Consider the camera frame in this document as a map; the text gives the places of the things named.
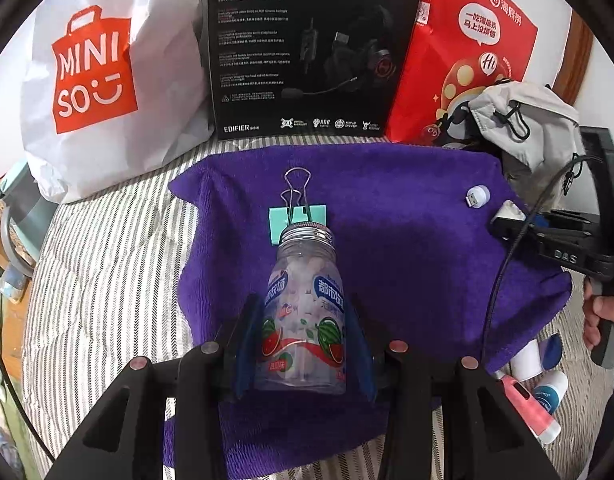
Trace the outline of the person right hand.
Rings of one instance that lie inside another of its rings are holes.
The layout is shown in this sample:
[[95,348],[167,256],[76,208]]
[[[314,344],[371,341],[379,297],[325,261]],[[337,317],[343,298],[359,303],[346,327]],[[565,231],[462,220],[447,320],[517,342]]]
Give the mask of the person right hand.
[[601,342],[599,324],[601,320],[614,323],[614,297],[599,296],[593,291],[590,278],[584,279],[584,328],[582,339],[588,350]]

